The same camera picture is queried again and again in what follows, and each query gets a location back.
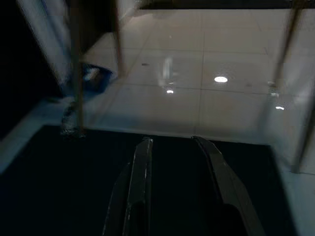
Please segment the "black floor mat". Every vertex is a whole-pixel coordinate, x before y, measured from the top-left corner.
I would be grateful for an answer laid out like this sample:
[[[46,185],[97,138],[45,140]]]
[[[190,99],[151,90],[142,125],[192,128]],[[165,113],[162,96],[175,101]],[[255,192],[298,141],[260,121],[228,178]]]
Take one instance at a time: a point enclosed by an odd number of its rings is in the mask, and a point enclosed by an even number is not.
[[[0,236],[101,236],[115,181],[143,135],[41,128],[0,175]],[[151,236],[215,236],[206,158],[192,138],[153,136]],[[298,236],[268,146],[216,142],[267,236]]]

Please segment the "brown wooden furniture leg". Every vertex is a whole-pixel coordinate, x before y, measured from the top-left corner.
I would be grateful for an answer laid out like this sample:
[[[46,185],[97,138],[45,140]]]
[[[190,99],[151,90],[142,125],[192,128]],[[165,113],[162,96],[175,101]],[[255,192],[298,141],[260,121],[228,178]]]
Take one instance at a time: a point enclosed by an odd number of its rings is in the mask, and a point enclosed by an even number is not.
[[[83,137],[83,89],[78,18],[79,12],[77,0],[70,0],[71,62],[73,71],[73,89],[75,92],[76,133],[78,137]]]
[[[116,58],[117,58],[117,68],[118,68],[118,76],[123,77],[125,75],[125,66],[124,66],[124,57],[121,46],[121,35],[120,35],[120,20],[119,20],[119,12],[118,12],[118,0],[111,0],[112,4],[112,14],[113,14],[113,35],[114,35],[114,43],[116,50]]]
[[[289,13],[289,20],[283,37],[283,44],[275,67],[273,77],[273,88],[275,89],[279,88],[281,85],[283,65],[288,55],[289,48],[291,47],[306,2],[307,0],[293,0],[292,8]]]

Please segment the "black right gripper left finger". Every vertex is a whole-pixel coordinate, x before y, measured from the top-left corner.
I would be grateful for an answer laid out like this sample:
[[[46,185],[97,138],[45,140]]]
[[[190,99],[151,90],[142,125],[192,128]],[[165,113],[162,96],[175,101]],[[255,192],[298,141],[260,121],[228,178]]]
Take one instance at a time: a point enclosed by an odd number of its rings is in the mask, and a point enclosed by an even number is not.
[[[102,236],[149,236],[153,139],[145,137],[117,178]]]

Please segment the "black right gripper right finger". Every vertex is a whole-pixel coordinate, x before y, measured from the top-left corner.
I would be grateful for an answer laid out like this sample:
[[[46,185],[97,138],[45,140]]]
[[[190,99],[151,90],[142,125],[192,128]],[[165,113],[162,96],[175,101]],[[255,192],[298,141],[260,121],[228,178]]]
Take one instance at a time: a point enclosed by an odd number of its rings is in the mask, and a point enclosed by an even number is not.
[[[224,236],[265,236],[250,195],[219,149],[210,141],[194,136],[205,155],[218,207],[219,233]]]

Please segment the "blue plastic object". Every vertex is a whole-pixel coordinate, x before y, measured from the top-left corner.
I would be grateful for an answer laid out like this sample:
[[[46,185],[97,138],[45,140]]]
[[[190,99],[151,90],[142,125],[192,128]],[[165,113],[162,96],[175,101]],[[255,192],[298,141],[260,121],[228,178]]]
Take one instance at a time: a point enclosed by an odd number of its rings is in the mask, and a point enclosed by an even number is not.
[[[115,78],[116,74],[107,68],[83,64],[83,92],[86,95],[103,93]]]

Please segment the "dark wooden table top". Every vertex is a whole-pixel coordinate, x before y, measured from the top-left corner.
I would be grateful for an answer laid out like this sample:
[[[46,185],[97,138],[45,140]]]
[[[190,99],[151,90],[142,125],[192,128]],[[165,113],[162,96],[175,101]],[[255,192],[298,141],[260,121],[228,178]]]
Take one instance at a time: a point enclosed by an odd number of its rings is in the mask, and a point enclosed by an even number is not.
[[[141,0],[139,9],[290,9],[294,0]]]

